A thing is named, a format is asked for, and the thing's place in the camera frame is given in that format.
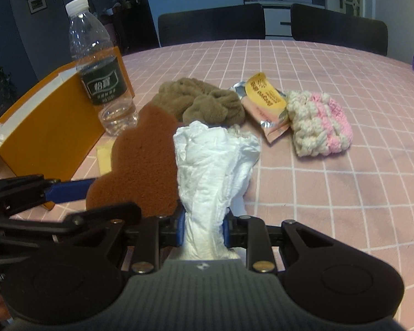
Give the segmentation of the orange white storage box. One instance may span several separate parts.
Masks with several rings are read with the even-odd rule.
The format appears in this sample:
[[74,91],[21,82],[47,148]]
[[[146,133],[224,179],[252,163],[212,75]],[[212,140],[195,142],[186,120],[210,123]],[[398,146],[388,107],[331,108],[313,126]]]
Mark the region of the orange white storage box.
[[103,134],[75,65],[61,66],[0,118],[0,179],[71,181]]

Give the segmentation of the yellow label foil packet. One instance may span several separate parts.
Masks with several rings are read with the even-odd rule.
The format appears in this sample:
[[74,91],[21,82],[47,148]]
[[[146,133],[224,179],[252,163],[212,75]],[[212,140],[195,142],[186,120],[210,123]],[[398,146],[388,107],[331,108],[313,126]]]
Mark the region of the yellow label foil packet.
[[272,144],[290,126],[286,96],[279,92],[263,72],[231,87],[245,111],[259,124],[266,140]]

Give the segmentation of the clear water bottle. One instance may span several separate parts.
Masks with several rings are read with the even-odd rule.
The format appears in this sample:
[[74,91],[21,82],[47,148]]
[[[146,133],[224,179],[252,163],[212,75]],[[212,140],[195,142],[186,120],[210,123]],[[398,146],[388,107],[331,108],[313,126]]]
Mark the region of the clear water bottle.
[[106,28],[89,9],[88,0],[65,5],[72,60],[106,133],[112,136],[137,124],[133,90],[123,74]]

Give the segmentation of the white cloth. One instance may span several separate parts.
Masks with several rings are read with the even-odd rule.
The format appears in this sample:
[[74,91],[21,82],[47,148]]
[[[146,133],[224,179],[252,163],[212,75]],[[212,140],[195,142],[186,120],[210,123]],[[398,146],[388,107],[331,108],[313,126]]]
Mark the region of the white cloth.
[[173,135],[179,199],[185,208],[184,240],[170,259],[207,261],[239,259],[224,244],[227,209],[244,208],[253,166],[261,145],[251,132],[233,126],[208,127],[200,121]]

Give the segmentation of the brown knitted soft item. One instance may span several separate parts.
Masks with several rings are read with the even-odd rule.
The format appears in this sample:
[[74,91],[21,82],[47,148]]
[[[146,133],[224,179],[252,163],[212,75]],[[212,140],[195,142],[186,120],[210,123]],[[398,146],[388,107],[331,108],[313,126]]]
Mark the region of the brown knitted soft item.
[[197,120],[207,126],[229,128],[245,122],[245,109],[236,92],[195,78],[165,81],[152,104],[185,125]]

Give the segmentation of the black dining chair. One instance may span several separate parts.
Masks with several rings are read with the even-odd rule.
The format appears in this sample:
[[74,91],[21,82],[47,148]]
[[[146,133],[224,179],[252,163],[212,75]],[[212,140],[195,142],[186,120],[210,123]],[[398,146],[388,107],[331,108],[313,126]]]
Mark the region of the black dining chair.
[[380,20],[303,4],[293,4],[290,17],[291,35],[295,40],[326,43],[382,56],[388,54],[388,27]]
[[266,21],[260,4],[241,4],[162,14],[158,17],[161,46],[215,40],[264,40]]

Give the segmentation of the yellow sponge piece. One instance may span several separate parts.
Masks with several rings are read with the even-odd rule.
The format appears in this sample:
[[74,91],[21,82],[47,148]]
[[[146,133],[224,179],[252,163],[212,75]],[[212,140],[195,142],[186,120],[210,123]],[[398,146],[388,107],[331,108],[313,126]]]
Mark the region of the yellow sponge piece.
[[96,158],[101,176],[111,171],[112,148],[113,143],[106,143],[105,145],[101,145],[96,148]]

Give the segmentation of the white sink cabinet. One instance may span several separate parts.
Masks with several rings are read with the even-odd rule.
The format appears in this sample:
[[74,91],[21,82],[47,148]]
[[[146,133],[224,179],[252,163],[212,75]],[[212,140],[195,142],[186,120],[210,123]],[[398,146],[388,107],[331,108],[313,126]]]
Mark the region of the white sink cabinet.
[[[294,40],[291,33],[291,6],[297,2],[245,2],[260,4],[264,11],[266,40]],[[324,6],[298,2],[310,7],[325,9]]]

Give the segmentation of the pink white crochet item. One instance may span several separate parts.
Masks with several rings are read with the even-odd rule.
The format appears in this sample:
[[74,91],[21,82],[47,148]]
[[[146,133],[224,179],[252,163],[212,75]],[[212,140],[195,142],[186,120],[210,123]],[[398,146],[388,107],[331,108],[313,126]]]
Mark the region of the pink white crochet item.
[[329,94],[292,90],[286,96],[292,141],[299,157],[329,156],[351,146],[351,124]]

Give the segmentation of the small framed picture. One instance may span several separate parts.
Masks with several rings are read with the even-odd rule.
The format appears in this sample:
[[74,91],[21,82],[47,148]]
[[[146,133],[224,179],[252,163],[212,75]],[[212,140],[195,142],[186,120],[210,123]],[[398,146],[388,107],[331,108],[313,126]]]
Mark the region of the small framed picture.
[[35,14],[47,8],[46,0],[26,0],[30,13]]

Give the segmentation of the brown sponge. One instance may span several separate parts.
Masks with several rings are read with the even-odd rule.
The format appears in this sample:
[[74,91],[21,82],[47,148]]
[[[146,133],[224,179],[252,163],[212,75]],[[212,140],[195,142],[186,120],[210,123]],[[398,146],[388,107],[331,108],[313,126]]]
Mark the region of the brown sponge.
[[178,120],[164,109],[145,105],[135,127],[114,141],[111,171],[91,184],[86,208],[135,203],[143,217],[170,215],[179,200],[173,135]]

